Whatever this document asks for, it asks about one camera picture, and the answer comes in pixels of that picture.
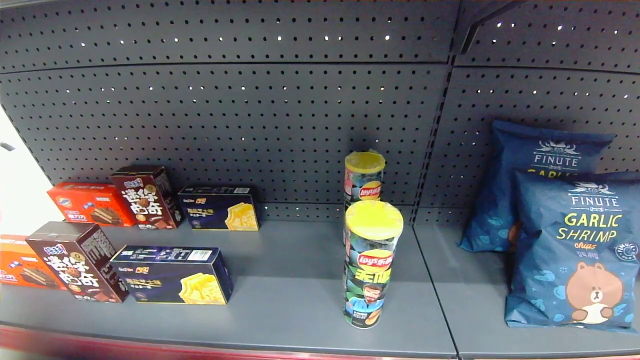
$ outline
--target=product packaging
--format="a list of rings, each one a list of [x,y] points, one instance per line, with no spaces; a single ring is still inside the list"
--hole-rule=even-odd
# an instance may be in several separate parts
[[[217,247],[128,245],[111,264],[138,302],[225,305],[233,292]]]
[[[128,203],[140,229],[176,229],[180,224],[182,214],[164,167],[124,167],[111,175],[111,181]]]
[[[133,226],[136,221],[111,184],[60,183],[47,192],[68,222]]]
[[[633,332],[640,174],[516,180],[522,233],[507,324]]]
[[[402,214],[387,202],[363,200],[347,209],[344,318],[351,325],[378,323],[403,226]]]
[[[0,282],[8,285],[66,290],[31,247],[26,236],[0,235]]]
[[[51,221],[26,242],[76,299],[123,302],[129,294],[109,265],[115,249],[98,224]]]
[[[257,231],[255,189],[234,186],[185,186],[180,207],[193,229]]]
[[[360,200],[379,200],[385,158],[377,152],[352,152],[344,158],[344,210]]]
[[[493,156],[459,247],[471,251],[513,250],[517,219],[516,170],[550,178],[595,172],[614,134],[568,133],[493,121]]]

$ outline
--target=potato chip canister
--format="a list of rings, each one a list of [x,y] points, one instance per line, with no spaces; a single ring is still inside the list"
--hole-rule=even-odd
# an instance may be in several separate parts
[[[345,214],[344,318],[359,329],[378,323],[403,217],[393,205],[363,200]]]
[[[360,200],[379,200],[385,158],[375,151],[352,152],[344,158],[344,209]]]

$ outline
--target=snack box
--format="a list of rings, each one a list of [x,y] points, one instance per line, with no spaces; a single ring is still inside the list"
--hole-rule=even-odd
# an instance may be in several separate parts
[[[258,231],[255,189],[235,186],[185,186],[180,207],[192,229]]]
[[[138,302],[225,305],[234,289],[217,247],[127,245],[111,264]]]
[[[182,214],[162,166],[134,165],[111,175],[140,229],[175,229]]]
[[[98,224],[50,221],[26,242],[76,299],[123,302],[129,294],[109,264],[116,251]]]
[[[60,183],[47,192],[69,222],[103,226],[136,223],[120,192],[111,184]]]
[[[0,282],[41,289],[66,290],[31,250],[26,236],[0,235]]]

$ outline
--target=chip bag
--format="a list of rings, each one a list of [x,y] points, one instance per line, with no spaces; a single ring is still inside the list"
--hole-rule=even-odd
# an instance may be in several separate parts
[[[568,133],[495,120],[493,157],[474,212],[458,246],[471,252],[508,251],[515,243],[517,222],[514,170],[544,177],[593,173],[613,134]]]
[[[522,232],[507,325],[635,332],[640,173],[515,177]]]

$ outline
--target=bear illustration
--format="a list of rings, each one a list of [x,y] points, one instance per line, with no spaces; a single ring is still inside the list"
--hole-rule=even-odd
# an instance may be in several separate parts
[[[597,324],[613,316],[613,307],[622,299],[620,279],[601,263],[589,266],[580,262],[566,283],[566,299],[575,309],[574,322]]]

